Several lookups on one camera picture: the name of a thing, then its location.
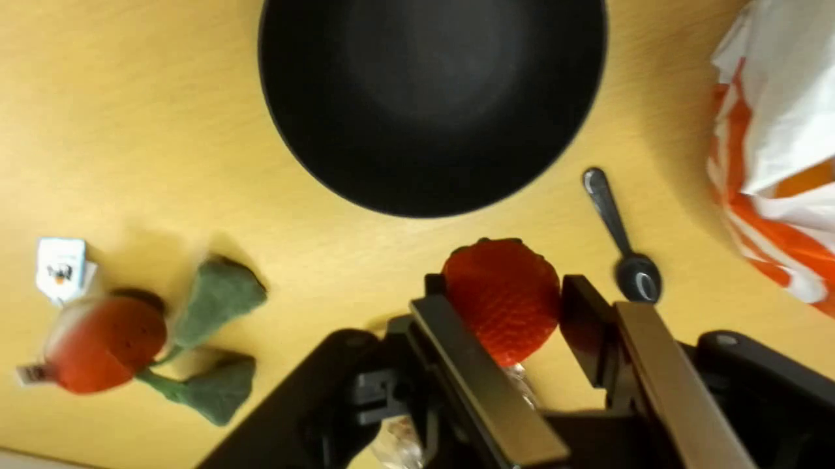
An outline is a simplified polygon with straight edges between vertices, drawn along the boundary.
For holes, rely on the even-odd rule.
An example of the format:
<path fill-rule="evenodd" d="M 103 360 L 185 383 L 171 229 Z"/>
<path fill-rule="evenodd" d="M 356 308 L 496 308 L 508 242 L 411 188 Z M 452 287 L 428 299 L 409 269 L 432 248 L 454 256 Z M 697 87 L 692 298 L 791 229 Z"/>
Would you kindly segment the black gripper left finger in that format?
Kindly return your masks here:
<path fill-rule="evenodd" d="M 559 469 L 568 445 L 533 410 L 482 344 L 470 334 L 441 274 L 424 277 L 424 294 L 409 303 L 419 334 L 452 381 L 470 441 L 492 469 Z"/>

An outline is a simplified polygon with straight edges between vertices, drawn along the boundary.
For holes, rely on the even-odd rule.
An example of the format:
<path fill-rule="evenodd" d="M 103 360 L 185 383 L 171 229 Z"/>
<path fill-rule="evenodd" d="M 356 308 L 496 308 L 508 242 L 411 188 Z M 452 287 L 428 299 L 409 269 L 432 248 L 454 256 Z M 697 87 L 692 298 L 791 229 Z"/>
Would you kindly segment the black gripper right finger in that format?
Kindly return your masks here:
<path fill-rule="evenodd" d="M 756 469 L 683 346 L 646 303 L 604 303 L 565 277 L 561 336 L 603 411 L 568 415 L 589 463 L 625 469 Z"/>

